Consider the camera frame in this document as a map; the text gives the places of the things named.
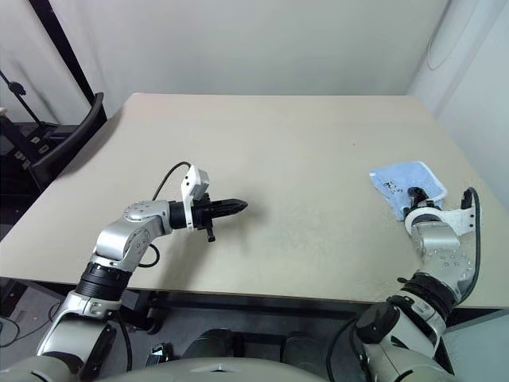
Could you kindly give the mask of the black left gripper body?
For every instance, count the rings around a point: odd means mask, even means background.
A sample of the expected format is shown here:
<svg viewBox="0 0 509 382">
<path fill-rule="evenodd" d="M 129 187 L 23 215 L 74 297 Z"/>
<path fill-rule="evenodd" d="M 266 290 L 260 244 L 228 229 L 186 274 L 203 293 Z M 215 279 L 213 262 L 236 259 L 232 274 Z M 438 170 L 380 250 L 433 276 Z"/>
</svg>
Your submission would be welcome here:
<svg viewBox="0 0 509 382">
<path fill-rule="evenodd" d="M 213 231 L 212 215 L 211 215 L 212 202 L 208 193 L 205 193 L 200 200 L 194 199 L 192 206 L 193 226 L 196 230 L 205 230 L 208 237 L 208 242 L 216 241 L 216 236 Z"/>
</svg>

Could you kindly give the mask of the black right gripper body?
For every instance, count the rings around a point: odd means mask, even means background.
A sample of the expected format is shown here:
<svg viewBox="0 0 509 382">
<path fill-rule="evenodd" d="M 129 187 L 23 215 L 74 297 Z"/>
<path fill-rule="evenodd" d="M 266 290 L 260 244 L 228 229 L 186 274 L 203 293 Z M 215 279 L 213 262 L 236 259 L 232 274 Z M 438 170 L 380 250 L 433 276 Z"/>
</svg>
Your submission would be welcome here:
<svg viewBox="0 0 509 382">
<path fill-rule="evenodd" d="M 422 207 L 429 207 L 431 205 L 434 205 L 434 202 L 428 198 L 418 198 L 417 194 L 414 197 L 410 197 L 410 207 L 409 210 L 414 210 Z"/>
</svg>

